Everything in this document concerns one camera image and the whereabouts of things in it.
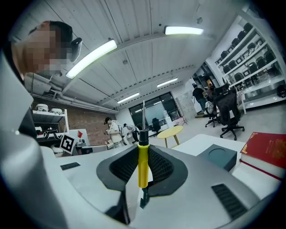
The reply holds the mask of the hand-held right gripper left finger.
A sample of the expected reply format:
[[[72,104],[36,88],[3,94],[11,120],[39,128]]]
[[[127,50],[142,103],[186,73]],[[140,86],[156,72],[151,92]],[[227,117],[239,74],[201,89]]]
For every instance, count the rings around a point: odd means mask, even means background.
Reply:
[[[104,186],[119,192],[115,205],[105,214],[123,223],[130,224],[130,217],[126,201],[126,184],[138,166],[138,146],[134,145],[126,150],[101,161],[97,166],[97,176]]]

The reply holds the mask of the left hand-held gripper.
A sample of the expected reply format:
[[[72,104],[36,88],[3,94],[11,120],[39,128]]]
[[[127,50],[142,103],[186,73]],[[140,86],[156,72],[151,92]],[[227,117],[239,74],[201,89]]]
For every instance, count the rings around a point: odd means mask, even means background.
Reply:
[[[65,153],[69,153],[71,155],[85,155],[93,153],[92,147],[88,146],[85,140],[75,138],[68,134],[64,134],[62,136],[59,148]]]

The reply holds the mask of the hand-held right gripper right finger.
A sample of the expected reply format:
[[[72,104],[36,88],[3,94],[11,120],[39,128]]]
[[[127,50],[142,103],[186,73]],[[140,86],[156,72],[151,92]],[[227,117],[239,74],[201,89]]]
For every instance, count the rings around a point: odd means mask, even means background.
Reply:
[[[148,166],[153,177],[153,184],[147,186],[150,197],[173,194],[187,180],[188,169],[184,162],[161,149],[149,146]]]

